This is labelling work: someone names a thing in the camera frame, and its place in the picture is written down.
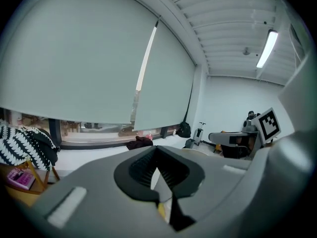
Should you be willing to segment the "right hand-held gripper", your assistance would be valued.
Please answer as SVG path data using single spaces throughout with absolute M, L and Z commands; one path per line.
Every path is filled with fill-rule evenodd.
M 248 158 L 253 158 L 256 152 L 273 142 L 281 133 L 281 128 L 274 109 L 270 108 L 252 120 L 245 120 L 242 132 L 210 133 L 209 141 L 220 145 L 237 145 L 237 139 L 241 137 L 253 137 L 254 144 Z

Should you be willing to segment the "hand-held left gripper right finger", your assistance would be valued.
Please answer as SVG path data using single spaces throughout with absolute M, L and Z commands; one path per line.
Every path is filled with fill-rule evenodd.
M 192 149 L 157 147 L 160 224 L 241 222 L 252 201 L 250 161 L 207 156 Z

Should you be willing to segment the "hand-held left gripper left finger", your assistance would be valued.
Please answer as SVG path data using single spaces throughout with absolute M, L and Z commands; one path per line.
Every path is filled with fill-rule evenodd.
M 58 181 L 31 208 L 32 223 L 46 238 L 171 238 L 174 229 L 153 202 L 131 199 L 116 185 L 114 170 L 142 152 L 135 149 L 88 162 Z M 86 195 L 62 228 L 48 222 L 52 210 L 75 187 Z

